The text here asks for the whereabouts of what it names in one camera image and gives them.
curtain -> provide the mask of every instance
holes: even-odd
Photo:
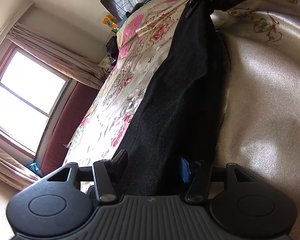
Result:
[[[0,179],[22,190],[40,178],[0,148]]]
[[[62,48],[19,22],[9,31],[7,38],[47,65],[89,87],[100,89],[109,75],[97,63]]]

black pants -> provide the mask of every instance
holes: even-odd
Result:
[[[116,152],[129,155],[118,195],[182,194],[178,157],[214,159],[229,62],[211,9],[188,7]]]

bedspread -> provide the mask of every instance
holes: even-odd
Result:
[[[88,166],[113,156],[187,1],[153,0],[129,17],[118,33],[118,63],[65,163]],[[211,18],[232,67],[215,164],[250,168],[293,198],[298,218],[291,236],[300,240],[300,0],[248,0]],[[82,191],[92,184],[84,182]]]

window frame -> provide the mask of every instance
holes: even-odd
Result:
[[[3,85],[0,81],[0,86],[4,89],[6,89],[8,92],[10,92],[12,95],[14,95],[15,97],[17,97],[18,99],[20,99],[21,101],[23,101],[24,103],[26,103],[27,105],[31,106],[32,108],[34,108],[35,110],[39,111],[41,114],[44,114],[46,117],[48,117],[49,119],[51,118],[51,115],[53,114],[53,111],[56,107],[56,104],[58,103],[58,101],[60,100],[63,92],[65,91],[65,88],[67,87],[68,83],[71,81],[71,78],[69,78],[68,76],[60,73],[59,71],[57,71],[56,69],[50,67],[49,65],[45,64],[44,62],[42,62],[41,60],[37,59],[36,57],[32,56],[30,53],[26,52],[25,50],[23,50],[22,48],[20,48],[19,46],[17,46],[16,44],[12,43],[8,50],[6,51],[6,53],[4,54],[2,60],[0,61],[0,79],[2,78],[5,70],[7,69],[11,59],[13,58],[13,56],[15,55],[16,52],[20,52],[21,54],[25,55],[26,57],[28,57],[29,59],[31,59],[32,61],[36,62],[37,64],[39,64],[40,66],[44,67],[45,69],[47,69],[48,71],[54,73],[55,75],[57,75],[58,77],[62,78],[63,80],[65,80],[65,84],[63,85],[62,89],[60,90],[60,93],[58,94],[58,96],[56,97],[56,100],[52,106],[52,108],[50,109],[49,113],[45,113],[44,111],[42,111],[41,109],[37,108],[36,106],[32,105],[30,102],[26,101],[25,99],[23,99],[22,97],[20,97],[18,94],[16,94],[15,92],[13,92],[12,90],[10,90],[9,88],[7,88],[5,85]],[[23,145],[22,142],[18,141],[18,139],[14,138],[12,135],[10,135],[8,132],[6,132],[4,130],[3,127],[0,126],[0,139],[2,139],[3,141],[5,141],[6,143],[8,143],[9,145],[13,146],[15,149],[17,149],[18,151],[22,152],[23,154],[27,155],[30,158],[35,158],[36,153],[39,150],[40,144],[38,146],[38,149],[36,152],[32,151],[31,149],[29,149],[26,145]]]

metal screw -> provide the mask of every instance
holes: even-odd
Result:
[[[203,196],[199,194],[193,194],[188,197],[188,200],[191,202],[200,202],[203,200]]]
[[[113,194],[103,194],[101,197],[100,197],[100,200],[102,202],[111,202],[111,201],[114,201],[117,197]]]

